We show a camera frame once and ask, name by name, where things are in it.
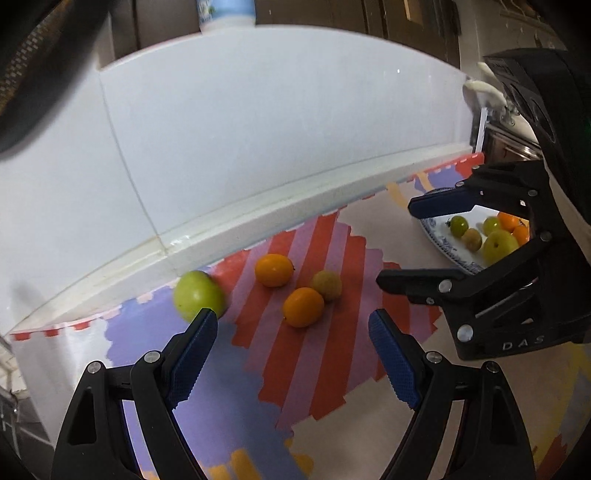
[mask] small orange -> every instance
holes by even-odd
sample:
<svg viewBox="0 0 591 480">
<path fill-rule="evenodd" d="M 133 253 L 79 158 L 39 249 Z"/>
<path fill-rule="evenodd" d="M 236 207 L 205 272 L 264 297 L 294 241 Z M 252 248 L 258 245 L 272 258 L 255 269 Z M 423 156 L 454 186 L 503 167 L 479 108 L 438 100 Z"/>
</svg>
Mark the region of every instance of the small orange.
<svg viewBox="0 0 591 480">
<path fill-rule="evenodd" d="M 530 241 L 530 229 L 524 225 L 517 225 L 513 230 L 513 236 L 521 247 Z"/>
<path fill-rule="evenodd" d="M 285 255 L 267 254 L 258 259 L 255 277 L 266 287 L 282 287 L 294 274 L 294 264 Z"/>
<path fill-rule="evenodd" d="M 519 225 L 519 217 L 510 215 L 509 213 L 499 212 L 496 216 L 501 223 L 501 228 L 512 232 L 517 225 Z"/>
<path fill-rule="evenodd" d="M 320 320 L 323 310 L 322 295 L 310 287 L 294 290 L 283 303 L 283 317 L 292 327 L 312 325 Z"/>
</svg>

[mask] white plate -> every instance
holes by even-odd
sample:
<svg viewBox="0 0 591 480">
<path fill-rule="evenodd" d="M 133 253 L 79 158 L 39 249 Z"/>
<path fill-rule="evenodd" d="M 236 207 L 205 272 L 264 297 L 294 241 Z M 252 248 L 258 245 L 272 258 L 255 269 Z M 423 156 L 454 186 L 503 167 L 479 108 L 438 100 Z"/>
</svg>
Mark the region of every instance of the white plate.
<svg viewBox="0 0 591 480">
<path fill-rule="evenodd" d="M 450 189 L 437 189 L 432 192 L 439 192 Z M 446 222 L 456 215 L 462 215 L 470 228 L 477 229 L 482 234 L 482 242 L 486 237 L 482 233 L 482 222 L 487 217 L 496 216 L 498 210 L 492 210 L 480 205 L 476 205 L 470 212 L 454 213 L 452 215 L 442 215 L 439 217 L 421 219 L 425 233 L 431 239 L 431 242 L 441 251 L 443 255 L 449 258 L 452 262 L 457 264 L 462 270 L 470 274 L 477 274 L 486 268 L 484 258 L 480 249 L 478 252 L 470 252 L 462 241 L 455 238 L 450 232 Z"/>
</svg>

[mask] green fruit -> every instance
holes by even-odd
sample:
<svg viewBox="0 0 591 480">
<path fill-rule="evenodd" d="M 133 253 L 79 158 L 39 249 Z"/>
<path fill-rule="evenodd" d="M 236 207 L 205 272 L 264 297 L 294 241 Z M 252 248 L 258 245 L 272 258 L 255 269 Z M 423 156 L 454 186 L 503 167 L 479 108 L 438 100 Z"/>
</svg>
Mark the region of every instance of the green fruit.
<svg viewBox="0 0 591 480">
<path fill-rule="evenodd" d="M 174 288 L 173 302 L 180 316 L 192 322 L 201 309 L 212 309 L 217 318 L 226 311 L 226 295 L 204 272 L 192 271 L 183 275 Z"/>
<path fill-rule="evenodd" d="M 505 258 L 519 248 L 517 239 L 505 230 L 495 230 L 482 246 L 482 256 L 488 266 Z"/>
<path fill-rule="evenodd" d="M 489 236 L 495 230 L 501 228 L 501 223 L 497 217 L 488 217 L 482 224 L 482 233 Z"/>
<path fill-rule="evenodd" d="M 324 301 L 336 300 L 343 292 L 343 284 L 339 274 L 329 270 L 321 270 L 314 275 L 310 287 L 320 293 Z"/>
<path fill-rule="evenodd" d="M 468 230 L 468 220 L 460 215 L 456 215 L 448 221 L 447 226 L 452 231 L 454 237 L 462 238 L 462 235 Z"/>
<path fill-rule="evenodd" d="M 482 246 L 482 237 L 478 230 L 469 228 L 462 236 L 462 242 L 470 252 L 478 252 Z"/>
</svg>

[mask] plate of fruit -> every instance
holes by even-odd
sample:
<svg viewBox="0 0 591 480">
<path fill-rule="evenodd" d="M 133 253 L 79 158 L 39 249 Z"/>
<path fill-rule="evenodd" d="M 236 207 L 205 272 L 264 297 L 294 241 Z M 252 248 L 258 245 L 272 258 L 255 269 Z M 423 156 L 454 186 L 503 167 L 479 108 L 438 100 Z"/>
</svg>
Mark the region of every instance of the plate of fruit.
<svg viewBox="0 0 591 480">
<path fill-rule="evenodd" d="M 470 212 L 420 222 L 433 244 L 471 274 L 498 262 L 530 240 L 527 220 L 480 205 Z"/>
</svg>

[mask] white bottle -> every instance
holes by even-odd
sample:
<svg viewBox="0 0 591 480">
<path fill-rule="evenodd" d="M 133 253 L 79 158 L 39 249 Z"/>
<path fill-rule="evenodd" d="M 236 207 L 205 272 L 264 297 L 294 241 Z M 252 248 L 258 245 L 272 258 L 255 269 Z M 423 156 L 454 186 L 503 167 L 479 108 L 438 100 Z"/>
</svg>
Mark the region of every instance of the white bottle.
<svg viewBox="0 0 591 480">
<path fill-rule="evenodd" d="M 253 27 L 254 0 L 197 0 L 199 27 L 203 33 L 228 27 Z"/>
</svg>

